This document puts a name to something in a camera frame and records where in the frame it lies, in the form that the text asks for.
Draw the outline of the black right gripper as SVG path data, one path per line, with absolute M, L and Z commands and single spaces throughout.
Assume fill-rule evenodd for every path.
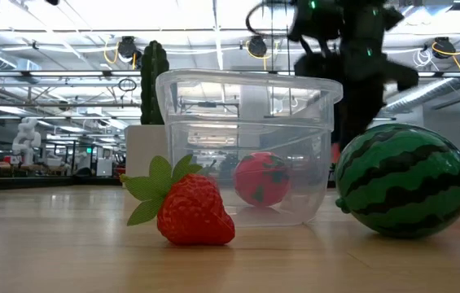
M 379 114 L 381 94 L 388 82 L 395 82 L 399 91 L 418 84 L 415 69 L 389 60 L 384 53 L 377 55 L 369 48 L 359 54 L 347 50 L 339 52 L 330 50 L 327 45 L 315 52 L 305 39 L 301 38 L 300 44 L 305 54 L 294 65 L 297 76 L 337 81 L 346 94 L 364 93 L 359 98 L 358 123 L 355 102 L 344 96 L 338 103 L 337 143 L 340 150 L 363 134 Z

